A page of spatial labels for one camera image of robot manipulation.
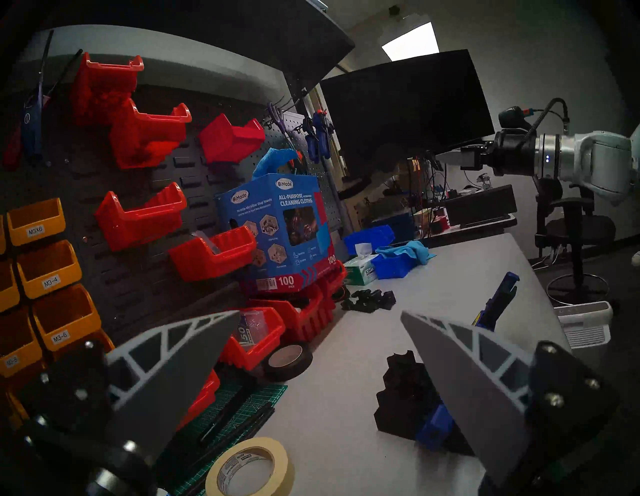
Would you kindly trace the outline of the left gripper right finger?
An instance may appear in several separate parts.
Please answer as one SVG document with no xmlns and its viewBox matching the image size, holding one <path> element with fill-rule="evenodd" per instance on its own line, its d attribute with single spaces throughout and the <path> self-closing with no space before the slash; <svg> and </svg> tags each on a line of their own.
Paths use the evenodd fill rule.
<svg viewBox="0 0 640 496">
<path fill-rule="evenodd" d="M 403 311 L 427 374 L 494 487 L 558 487 L 602 450 L 615 390 L 565 347 Z"/>
</svg>

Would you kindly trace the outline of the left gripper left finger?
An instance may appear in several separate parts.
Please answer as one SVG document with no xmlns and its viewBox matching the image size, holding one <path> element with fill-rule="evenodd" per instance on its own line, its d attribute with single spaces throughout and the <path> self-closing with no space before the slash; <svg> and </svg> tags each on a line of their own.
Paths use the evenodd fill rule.
<svg viewBox="0 0 640 496">
<path fill-rule="evenodd" d="M 31 449 L 101 460 L 155 460 L 214 369 L 239 311 L 148 329 L 112 351 L 85 340 L 29 381 L 17 397 L 17 431 Z"/>
</svg>

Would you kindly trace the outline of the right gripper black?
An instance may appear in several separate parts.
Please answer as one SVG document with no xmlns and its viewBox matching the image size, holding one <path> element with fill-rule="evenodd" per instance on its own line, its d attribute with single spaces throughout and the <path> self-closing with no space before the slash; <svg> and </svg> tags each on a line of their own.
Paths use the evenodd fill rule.
<svg viewBox="0 0 640 496">
<path fill-rule="evenodd" d="M 535 174 L 535 133 L 530 136 L 523 129 L 501 129 L 493 141 L 485 146 L 462 146 L 435 155 L 435 159 L 447 167 L 465 171 L 480 171 L 490 167 L 495 176 Z"/>
</svg>

